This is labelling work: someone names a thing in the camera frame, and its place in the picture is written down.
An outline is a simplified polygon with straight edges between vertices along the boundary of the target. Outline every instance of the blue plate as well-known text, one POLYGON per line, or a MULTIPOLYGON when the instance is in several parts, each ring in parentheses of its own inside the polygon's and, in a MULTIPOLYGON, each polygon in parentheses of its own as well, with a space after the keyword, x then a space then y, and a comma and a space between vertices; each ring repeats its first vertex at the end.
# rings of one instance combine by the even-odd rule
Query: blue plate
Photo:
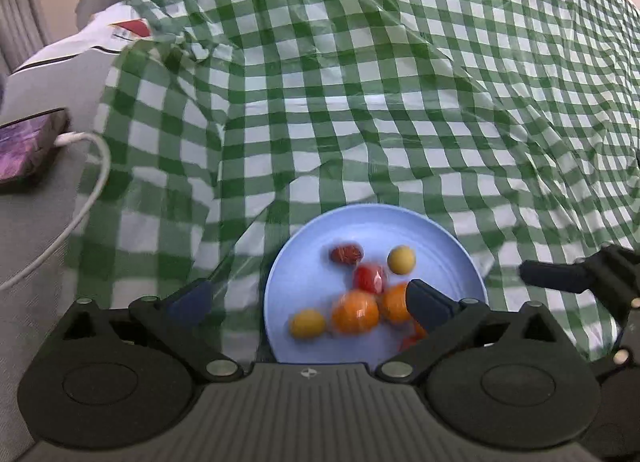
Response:
POLYGON ((385 204, 353 204, 316 217, 284 245, 267 280, 264 321, 271 349, 280 363, 366 362, 375 368, 398 353, 412 326, 381 324, 367 334, 325 334, 311 341, 289 335, 289 318, 303 309, 318 309, 330 321, 336 299, 351 288, 353 268, 334 264, 329 251, 343 243, 358 243, 364 261, 386 266, 389 251, 407 245, 416 265, 405 277, 391 275, 389 283, 418 278, 453 300, 486 301, 484 283, 460 243, 427 217, 385 204))

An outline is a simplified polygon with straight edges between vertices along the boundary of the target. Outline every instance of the charging cable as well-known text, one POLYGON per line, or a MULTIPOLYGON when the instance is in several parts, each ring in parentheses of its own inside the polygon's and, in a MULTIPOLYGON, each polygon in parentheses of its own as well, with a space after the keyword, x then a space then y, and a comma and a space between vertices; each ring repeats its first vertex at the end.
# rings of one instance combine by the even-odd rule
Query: charging cable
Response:
POLYGON ((71 235, 71 232, 76 228, 76 226, 82 221, 82 219, 86 216, 86 214, 91 209, 91 206, 94 205, 95 201, 102 192, 104 185, 107 182, 107 178, 109 177, 109 170, 111 168, 111 153, 109 152, 109 147, 107 143, 100 137, 100 135, 91 134, 89 132, 67 132, 65 134, 60 134, 53 145, 55 147, 66 147, 67 145, 78 143, 78 141, 91 141, 98 147, 98 152, 100 152, 100 174, 98 175, 98 181, 95 183, 94 190, 91 192, 91 195, 87 198, 84 206, 80 208, 78 214, 74 217, 74 219, 69 223, 69 225, 63 230, 62 233, 53 240, 51 245, 46 248, 42 254, 37 257, 31 264, 27 265, 23 270, 17 273, 15 276, 6 280, 2 285, 0 285, 0 292, 14 286, 16 283, 20 282, 24 278, 28 277, 33 271, 35 271, 38 267, 40 267, 47 259, 55 253, 58 248, 64 243, 64 241, 71 235))

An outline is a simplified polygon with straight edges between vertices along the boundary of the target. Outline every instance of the plastic tablecloth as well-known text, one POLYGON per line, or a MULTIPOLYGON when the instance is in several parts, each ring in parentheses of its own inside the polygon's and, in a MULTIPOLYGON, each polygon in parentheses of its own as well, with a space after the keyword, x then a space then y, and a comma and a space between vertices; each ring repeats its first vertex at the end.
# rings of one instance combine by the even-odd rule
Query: plastic tablecloth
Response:
MULTIPOLYGON (((106 81, 110 181, 66 283, 122 307, 214 282, 207 338, 263 355, 283 243, 364 201, 427 214, 494 309, 544 302, 578 349, 615 323, 591 293, 526 287, 524 259, 638 246, 640 14, 627 0, 129 0, 153 36, 106 81)), ((97 175, 89 159, 78 204, 97 175)))

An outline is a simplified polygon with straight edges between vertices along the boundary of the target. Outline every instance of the phone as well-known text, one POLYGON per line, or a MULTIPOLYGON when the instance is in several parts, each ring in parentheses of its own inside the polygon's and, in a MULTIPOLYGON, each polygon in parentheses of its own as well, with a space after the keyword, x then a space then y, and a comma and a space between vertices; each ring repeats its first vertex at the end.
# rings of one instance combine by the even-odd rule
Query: phone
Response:
POLYGON ((31 186, 52 162, 53 143, 68 126, 63 108, 0 126, 0 187, 31 186))

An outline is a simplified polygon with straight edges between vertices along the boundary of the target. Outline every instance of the small orange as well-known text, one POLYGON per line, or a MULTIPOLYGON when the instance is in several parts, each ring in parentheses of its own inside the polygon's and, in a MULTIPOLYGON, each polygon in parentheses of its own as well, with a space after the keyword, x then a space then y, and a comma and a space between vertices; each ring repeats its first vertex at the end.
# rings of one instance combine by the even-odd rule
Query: small orange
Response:
POLYGON ((380 312, 391 323, 404 323, 411 319, 411 314, 406 309, 407 283, 398 283, 387 289, 380 298, 380 312))
POLYGON ((331 320, 343 334, 368 332, 380 320, 376 298, 364 291, 349 291, 335 302, 331 320))

